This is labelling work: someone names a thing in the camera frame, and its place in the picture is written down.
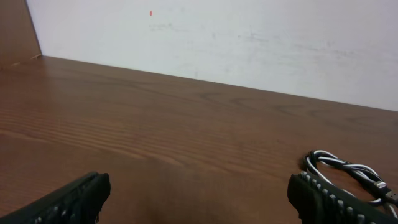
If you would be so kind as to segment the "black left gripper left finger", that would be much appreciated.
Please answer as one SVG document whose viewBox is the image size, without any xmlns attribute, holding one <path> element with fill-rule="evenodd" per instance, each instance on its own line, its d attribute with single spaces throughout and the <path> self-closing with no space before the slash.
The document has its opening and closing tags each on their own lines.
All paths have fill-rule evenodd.
<svg viewBox="0 0 398 224">
<path fill-rule="evenodd" d="M 10 224 L 95 224 L 110 195 L 109 174 L 89 172 L 60 189 L 1 217 Z"/>
</svg>

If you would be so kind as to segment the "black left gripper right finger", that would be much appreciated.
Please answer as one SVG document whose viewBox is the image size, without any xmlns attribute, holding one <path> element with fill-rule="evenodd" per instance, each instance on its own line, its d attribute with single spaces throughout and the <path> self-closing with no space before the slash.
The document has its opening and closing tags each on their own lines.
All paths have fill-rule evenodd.
<svg viewBox="0 0 398 224">
<path fill-rule="evenodd" d="M 311 173 L 291 175 L 287 196 L 302 224 L 397 224 L 397 219 Z"/>
</svg>

